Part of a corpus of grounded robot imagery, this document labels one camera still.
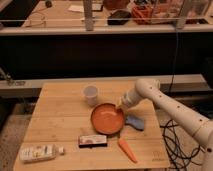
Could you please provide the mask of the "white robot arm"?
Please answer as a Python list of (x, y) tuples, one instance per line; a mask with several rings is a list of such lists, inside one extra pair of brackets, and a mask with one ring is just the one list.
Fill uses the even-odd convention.
[(197, 143), (205, 149), (201, 171), (213, 171), (213, 119), (210, 120), (160, 90), (156, 79), (138, 79), (134, 87), (125, 92), (116, 107), (127, 110), (143, 99), (151, 100), (178, 123)]

